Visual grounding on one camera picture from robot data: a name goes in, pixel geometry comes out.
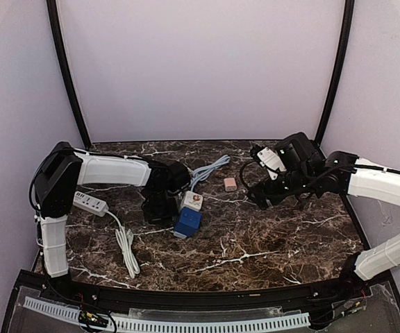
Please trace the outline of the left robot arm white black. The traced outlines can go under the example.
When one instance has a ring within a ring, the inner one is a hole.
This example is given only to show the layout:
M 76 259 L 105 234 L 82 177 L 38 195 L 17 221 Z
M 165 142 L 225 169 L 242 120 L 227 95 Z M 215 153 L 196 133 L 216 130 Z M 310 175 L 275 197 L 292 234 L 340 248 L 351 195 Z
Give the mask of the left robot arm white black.
M 28 199 L 38 214 L 45 271 L 51 278 L 69 272 L 65 226 L 76 190 L 86 184 L 141 188 L 148 223 L 169 223 L 178 215 L 175 196 L 191 183 L 180 162 L 165 164 L 136 156 L 95 153 L 57 143 L 43 159 L 29 185 Z

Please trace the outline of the pink charger plug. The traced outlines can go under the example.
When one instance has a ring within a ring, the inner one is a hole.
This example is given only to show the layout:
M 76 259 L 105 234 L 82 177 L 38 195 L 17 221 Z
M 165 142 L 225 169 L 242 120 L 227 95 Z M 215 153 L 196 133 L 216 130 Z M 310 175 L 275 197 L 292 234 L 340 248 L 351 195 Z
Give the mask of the pink charger plug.
M 225 191 L 236 191 L 238 189 L 238 185 L 236 183 L 235 178 L 225 178 L 224 179 L 224 188 Z

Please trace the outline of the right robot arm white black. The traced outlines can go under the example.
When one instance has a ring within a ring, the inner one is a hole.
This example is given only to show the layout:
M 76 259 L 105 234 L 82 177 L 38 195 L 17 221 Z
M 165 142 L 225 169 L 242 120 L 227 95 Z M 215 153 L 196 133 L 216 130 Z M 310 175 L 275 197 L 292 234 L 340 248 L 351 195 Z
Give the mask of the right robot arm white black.
M 324 157 L 303 132 L 286 137 L 273 148 L 255 145 L 250 156 L 268 173 L 256 185 L 243 184 L 247 197 L 262 210 L 290 196 L 303 203 L 311 196 L 320 198 L 325 193 L 371 198 L 400 207 L 400 170 L 342 151 Z M 351 255 L 340 279 L 362 283 L 398 265 L 400 234 Z

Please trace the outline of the white cube socket adapter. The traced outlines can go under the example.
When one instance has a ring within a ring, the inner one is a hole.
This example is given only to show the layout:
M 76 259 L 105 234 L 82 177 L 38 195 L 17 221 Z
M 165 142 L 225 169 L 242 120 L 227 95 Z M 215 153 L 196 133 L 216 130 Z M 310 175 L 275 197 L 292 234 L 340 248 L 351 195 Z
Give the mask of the white cube socket adapter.
M 197 194 L 193 191 L 186 191 L 183 195 L 180 209 L 187 207 L 195 212 L 199 212 L 202 208 L 202 205 L 203 196 L 201 194 Z

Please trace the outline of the light blue power strip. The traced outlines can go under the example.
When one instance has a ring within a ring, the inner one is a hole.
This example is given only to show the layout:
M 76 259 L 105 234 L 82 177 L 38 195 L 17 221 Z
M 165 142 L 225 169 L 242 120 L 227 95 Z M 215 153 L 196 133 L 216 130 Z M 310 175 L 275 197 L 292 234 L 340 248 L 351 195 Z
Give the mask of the light blue power strip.
M 222 166 L 227 165 L 229 162 L 230 162 L 230 157 L 228 155 L 223 155 L 212 164 L 195 169 L 192 173 L 192 179 L 188 191 L 193 191 L 196 193 L 195 187 L 200 182 L 207 180 L 215 170 L 219 169 Z

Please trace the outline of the blue cube socket adapter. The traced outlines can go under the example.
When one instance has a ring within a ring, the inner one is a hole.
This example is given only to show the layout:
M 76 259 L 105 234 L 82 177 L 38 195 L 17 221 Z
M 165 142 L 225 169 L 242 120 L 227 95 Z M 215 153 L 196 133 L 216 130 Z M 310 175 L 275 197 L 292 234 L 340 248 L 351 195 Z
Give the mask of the blue cube socket adapter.
M 180 211 L 177 222 L 174 225 L 173 233 L 178 238 L 188 238 L 197 232 L 202 220 L 203 214 L 194 211 L 189 207 L 184 207 Z

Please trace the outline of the white power strip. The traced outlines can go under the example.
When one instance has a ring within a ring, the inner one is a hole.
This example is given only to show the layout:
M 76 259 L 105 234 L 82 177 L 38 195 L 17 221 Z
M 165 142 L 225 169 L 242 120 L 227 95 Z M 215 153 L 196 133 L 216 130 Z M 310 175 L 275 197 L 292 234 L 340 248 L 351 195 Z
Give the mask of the white power strip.
M 129 276 L 134 279 L 140 273 L 140 266 L 133 254 L 132 245 L 134 234 L 131 230 L 127 230 L 120 220 L 110 211 L 106 201 L 95 198 L 94 196 L 76 191 L 73 199 L 73 206 L 89 212 L 95 216 L 103 217 L 109 215 L 117 224 L 115 229 L 115 238 L 121 250 L 124 265 Z

